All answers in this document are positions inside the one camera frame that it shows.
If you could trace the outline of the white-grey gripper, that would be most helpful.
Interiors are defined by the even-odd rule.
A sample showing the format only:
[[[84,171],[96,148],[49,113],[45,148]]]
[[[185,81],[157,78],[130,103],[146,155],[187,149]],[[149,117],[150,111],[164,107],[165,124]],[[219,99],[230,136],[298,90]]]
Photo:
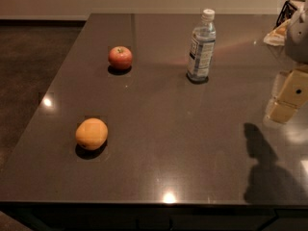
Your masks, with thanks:
[[[302,5],[293,14],[285,39],[286,54],[297,63],[308,64],[308,14]],[[308,72],[303,69],[277,74],[269,102],[269,119],[287,123],[308,101]]]

